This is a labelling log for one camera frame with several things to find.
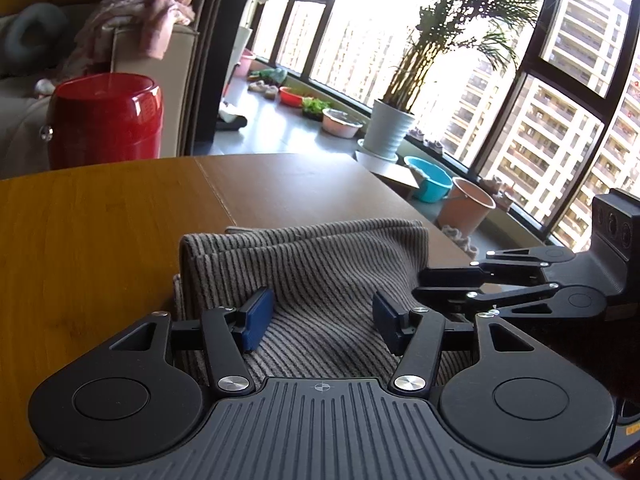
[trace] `pink bowl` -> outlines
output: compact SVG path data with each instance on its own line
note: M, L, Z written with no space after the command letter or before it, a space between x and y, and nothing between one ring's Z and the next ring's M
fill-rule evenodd
M346 112L325 108L322 110L322 129L329 134L343 139L351 139L361 129L362 123Z

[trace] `metal screw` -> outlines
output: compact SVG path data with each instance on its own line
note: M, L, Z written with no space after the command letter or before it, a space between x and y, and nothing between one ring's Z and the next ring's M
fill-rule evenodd
M394 381L396 388L406 392L414 392L423 389L427 383L417 375L401 375Z
M53 128L48 124L45 124L40 129L40 138L45 142L49 142L53 137Z
M218 381L218 387L226 392L241 392L249 387L249 381L240 375L228 375Z

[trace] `wooden table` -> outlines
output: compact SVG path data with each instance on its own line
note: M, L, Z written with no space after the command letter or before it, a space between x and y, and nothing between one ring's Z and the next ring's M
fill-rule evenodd
M227 155L91 166L0 181L0 479L42 459L27 405L46 377L171 308L178 241L228 225L419 219L432 266L468 257L348 156Z

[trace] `striped towel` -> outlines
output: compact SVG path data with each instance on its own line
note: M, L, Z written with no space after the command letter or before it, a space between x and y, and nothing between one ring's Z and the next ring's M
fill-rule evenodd
M373 325L371 297L384 290L407 310L418 305L411 292L427 265L427 240L420 222L397 219L187 235L175 280L178 318L240 307L268 286L273 319L260 347L244 356L256 383L268 376L386 383L398 358ZM470 364L468 352L444 352L438 382ZM200 352L189 352L184 365L206 381Z

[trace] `ribbed black plate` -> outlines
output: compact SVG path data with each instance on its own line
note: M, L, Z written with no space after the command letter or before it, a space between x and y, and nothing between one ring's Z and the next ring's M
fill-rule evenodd
M377 380L268 379L249 397L220 401L200 432L149 462L94 468L53 458L47 480L617 478L594 458L555 467L505 465L454 440L423 400Z

